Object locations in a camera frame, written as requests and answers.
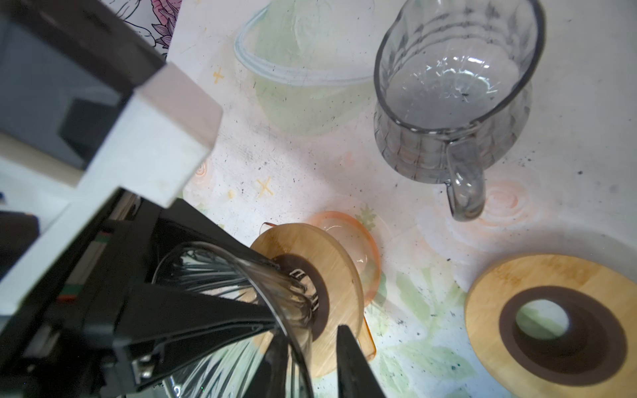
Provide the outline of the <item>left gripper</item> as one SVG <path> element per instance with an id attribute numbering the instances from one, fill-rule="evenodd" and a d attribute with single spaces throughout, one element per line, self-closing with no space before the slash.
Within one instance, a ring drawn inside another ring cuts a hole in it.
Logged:
<path id="1" fill-rule="evenodd" d="M 182 199 L 142 201 L 129 220 L 100 210 L 2 331 L 2 396 L 134 394 L 275 329 L 264 305 L 154 284 L 165 255 L 189 242 L 261 260 Z"/>

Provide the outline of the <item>grey glass dripper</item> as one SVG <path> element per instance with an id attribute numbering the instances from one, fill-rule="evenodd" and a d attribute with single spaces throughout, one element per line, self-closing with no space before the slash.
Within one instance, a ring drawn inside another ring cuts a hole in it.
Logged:
<path id="1" fill-rule="evenodd" d="M 188 321 L 207 321 L 165 346 L 182 360 L 163 384 L 171 397 L 311 397 L 315 293 L 304 274 L 204 242 L 178 245 L 153 282 L 187 295 Z"/>

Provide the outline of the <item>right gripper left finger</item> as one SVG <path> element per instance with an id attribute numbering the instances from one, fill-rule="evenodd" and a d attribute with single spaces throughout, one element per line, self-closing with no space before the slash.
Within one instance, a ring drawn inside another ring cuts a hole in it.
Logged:
<path id="1" fill-rule="evenodd" d="M 285 380 L 289 361 L 288 340 L 276 334 L 265 352 L 244 398 L 285 397 Z"/>

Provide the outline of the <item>orange glass pitcher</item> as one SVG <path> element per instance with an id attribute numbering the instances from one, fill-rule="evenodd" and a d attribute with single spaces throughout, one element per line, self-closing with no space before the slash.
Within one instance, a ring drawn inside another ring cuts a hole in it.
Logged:
<path id="1" fill-rule="evenodd" d="M 372 359 L 376 347 L 364 309 L 377 295 L 381 256 L 373 236 L 342 212 L 320 212 L 304 222 L 263 225 L 250 246 L 298 278 L 313 300 L 312 367 L 331 371 L 336 360 L 336 333 L 349 326 Z"/>

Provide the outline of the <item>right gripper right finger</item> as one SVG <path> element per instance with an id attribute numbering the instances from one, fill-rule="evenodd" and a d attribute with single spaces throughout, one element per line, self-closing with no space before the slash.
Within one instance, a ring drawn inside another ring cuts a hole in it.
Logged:
<path id="1" fill-rule="evenodd" d="M 347 325 L 338 326 L 337 367 L 340 398 L 386 397 Z"/>

